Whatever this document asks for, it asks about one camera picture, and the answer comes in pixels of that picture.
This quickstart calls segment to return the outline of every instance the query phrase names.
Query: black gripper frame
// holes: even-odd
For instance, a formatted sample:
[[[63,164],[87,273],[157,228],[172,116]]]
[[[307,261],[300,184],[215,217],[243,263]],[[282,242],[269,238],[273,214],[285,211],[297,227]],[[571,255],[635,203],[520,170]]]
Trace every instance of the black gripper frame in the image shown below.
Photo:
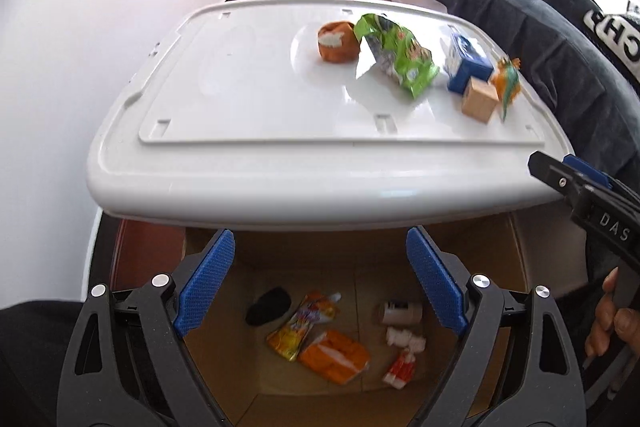
[[[482,276],[476,283],[458,257],[418,230],[462,293],[468,326],[410,427],[584,427],[580,368],[553,296],[543,287],[504,290]],[[468,417],[500,328],[511,332],[494,397],[488,410]]]
[[[640,196],[589,166],[577,169],[542,152],[530,156],[529,172],[564,196],[576,225],[620,256],[614,303],[640,310]],[[610,381],[630,357],[628,346],[612,331],[606,354],[586,363],[582,381],[590,427],[640,425],[640,364],[613,399],[608,393]]]
[[[221,234],[162,275],[161,287],[112,293],[102,285],[87,298],[60,378],[59,427],[231,425],[174,327],[180,293]]]

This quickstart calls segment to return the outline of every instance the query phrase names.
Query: small bottle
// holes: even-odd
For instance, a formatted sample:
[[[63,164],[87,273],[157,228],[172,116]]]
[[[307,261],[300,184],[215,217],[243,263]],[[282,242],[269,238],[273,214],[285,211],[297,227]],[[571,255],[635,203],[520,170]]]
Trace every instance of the small bottle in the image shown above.
[[[422,303],[387,301],[380,305],[380,322],[387,326],[411,326],[422,320]]]

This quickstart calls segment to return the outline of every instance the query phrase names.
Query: silver screw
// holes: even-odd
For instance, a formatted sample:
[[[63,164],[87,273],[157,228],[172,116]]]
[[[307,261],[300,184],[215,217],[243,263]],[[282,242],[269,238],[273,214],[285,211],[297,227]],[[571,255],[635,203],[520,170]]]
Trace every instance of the silver screw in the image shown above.
[[[479,288],[486,288],[491,284],[491,281],[486,275],[474,275],[474,284]]]
[[[543,299],[546,299],[549,295],[551,295],[549,288],[547,288],[546,286],[536,286],[536,293]]]
[[[91,288],[91,295],[94,297],[99,297],[100,295],[104,295],[107,291],[107,286],[104,284],[97,284],[93,288]]]
[[[169,282],[169,276],[166,273],[159,273],[153,279],[151,279],[151,284],[156,288],[161,288],[165,286]]]

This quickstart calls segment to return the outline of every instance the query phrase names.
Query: human hand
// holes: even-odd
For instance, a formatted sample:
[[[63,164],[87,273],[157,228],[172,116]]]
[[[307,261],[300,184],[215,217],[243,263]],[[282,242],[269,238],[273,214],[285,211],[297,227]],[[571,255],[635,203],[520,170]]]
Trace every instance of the human hand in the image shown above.
[[[584,344],[587,357],[601,357],[607,352],[613,330],[629,344],[636,357],[640,356],[640,313],[628,308],[619,310],[613,304],[617,281],[618,268],[614,268],[602,284],[605,295],[596,307],[596,319]]]

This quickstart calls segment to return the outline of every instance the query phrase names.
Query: wooden block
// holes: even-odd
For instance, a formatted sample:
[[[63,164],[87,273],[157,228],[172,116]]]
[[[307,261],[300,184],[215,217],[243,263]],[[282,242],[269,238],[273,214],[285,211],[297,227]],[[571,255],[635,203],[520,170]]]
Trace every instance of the wooden block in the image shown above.
[[[472,76],[462,97],[462,113],[482,123],[487,123],[498,102],[498,93],[495,87]]]

